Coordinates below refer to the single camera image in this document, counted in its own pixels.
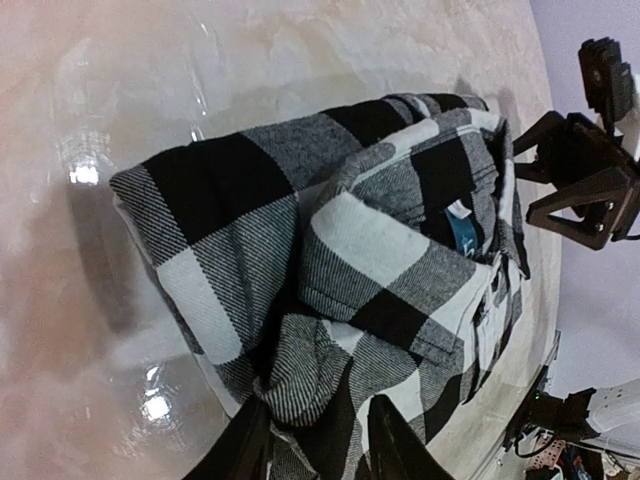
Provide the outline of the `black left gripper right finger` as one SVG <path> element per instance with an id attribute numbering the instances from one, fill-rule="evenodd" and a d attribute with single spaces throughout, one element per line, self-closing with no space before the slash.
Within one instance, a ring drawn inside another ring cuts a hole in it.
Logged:
<path id="1" fill-rule="evenodd" d="M 428 452 L 386 395 L 372 398 L 367 422 L 373 479 L 454 479 Z"/>

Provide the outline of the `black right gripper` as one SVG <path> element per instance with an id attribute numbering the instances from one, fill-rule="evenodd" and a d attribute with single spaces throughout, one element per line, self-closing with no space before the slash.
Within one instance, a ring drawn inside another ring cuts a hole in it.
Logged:
<path id="1" fill-rule="evenodd" d="M 592 250 L 603 249 L 609 241 L 637 241 L 632 227 L 639 215 L 639 166 L 593 122 L 569 117 L 552 149 L 550 176 L 539 147 L 564 122 L 560 113 L 548 111 L 513 142 L 515 157 L 534 151 L 532 162 L 515 164 L 516 178 L 545 185 L 552 177 L 556 187 L 529 206 L 527 223 Z"/>

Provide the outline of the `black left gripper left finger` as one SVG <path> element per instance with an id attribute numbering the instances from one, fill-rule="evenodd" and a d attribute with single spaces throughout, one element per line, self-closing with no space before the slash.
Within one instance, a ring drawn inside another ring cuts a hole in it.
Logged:
<path id="1" fill-rule="evenodd" d="M 271 454 L 268 407 L 251 396 L 184 480 L 265 480 Z"/>

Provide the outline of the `black white checked shirt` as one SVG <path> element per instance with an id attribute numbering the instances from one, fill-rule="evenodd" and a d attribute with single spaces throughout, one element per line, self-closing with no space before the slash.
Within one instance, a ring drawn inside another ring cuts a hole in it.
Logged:
<path id="1" fill-rule="evenodd" d="M 388 396 L 423 442 L 489 378 L 529 276 L 509 124 L 399 94 L 197 141 L 114 175 L 119 210 L 273 479 L 368 479 Z"/>

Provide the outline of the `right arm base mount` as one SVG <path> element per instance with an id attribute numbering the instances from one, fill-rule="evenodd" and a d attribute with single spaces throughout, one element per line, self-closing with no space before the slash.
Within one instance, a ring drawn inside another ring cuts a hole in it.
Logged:
<path id="1" fill-rule="evenodd" d="M 527 479 L 601 479 L 603 468 L 587 460 L 577 443 L 601 435 L 596 412 L 615 397 L 611 389 L 589 388 L 565 398 L 532 389 L 510 420 L 503 446 L 526 461 Z"/>

